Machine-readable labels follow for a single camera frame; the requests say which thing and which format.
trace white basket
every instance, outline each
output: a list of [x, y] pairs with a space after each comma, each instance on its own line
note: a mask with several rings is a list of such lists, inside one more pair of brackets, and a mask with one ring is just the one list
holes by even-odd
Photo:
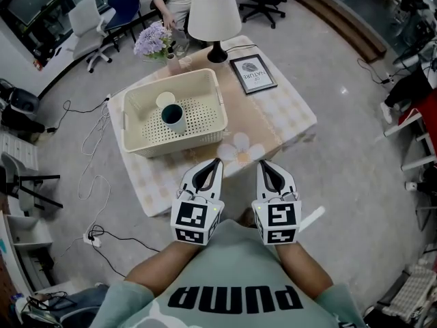
[[[161, 120], [156, 98], [175, 95], [185, 111], [186, 131], [179, 135]], [[147, 158], [219, 142], [227, 116], [213, 70], [202, 69], [161, 79], [127, 91], [123, 101], [122, 145]]]

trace white lampshade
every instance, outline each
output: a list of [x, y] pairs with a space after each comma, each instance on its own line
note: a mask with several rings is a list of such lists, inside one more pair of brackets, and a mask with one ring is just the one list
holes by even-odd
[[222, 41], [241, 30], [236, 0], [192, 0], [188, 33], [202, 41]]

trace black lamp base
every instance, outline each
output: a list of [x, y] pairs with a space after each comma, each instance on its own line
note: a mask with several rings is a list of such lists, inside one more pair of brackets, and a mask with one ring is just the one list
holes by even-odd
[[208, 53], [208, 59], [212, 63], [221, 63], [226, 61], [227, 52], [221, 48], [219, 41], [214, 41], [214, 46], [212, 50]]

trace picture frame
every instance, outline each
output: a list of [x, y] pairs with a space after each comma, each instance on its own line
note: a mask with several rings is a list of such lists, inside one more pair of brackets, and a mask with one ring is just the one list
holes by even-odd
[[229, 62], [247, 96], [278, 86], [258, 54], [231, 59]]

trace blue chair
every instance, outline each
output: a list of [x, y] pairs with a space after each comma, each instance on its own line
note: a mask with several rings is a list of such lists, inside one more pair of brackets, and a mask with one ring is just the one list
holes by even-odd
[[[135, 15], [141, 18], [139, 11], [141, 4], [139, 0], [108, 0], [108, 5], [115, 10], [114, 17], [109, 21], [105, 27], [106, 31], [111, 29], [120, 28], [124, 25], [128, 25], [134, 19]], [[136, 42], [132, 27], [130, 28], [130, 34], [134, 42]]]

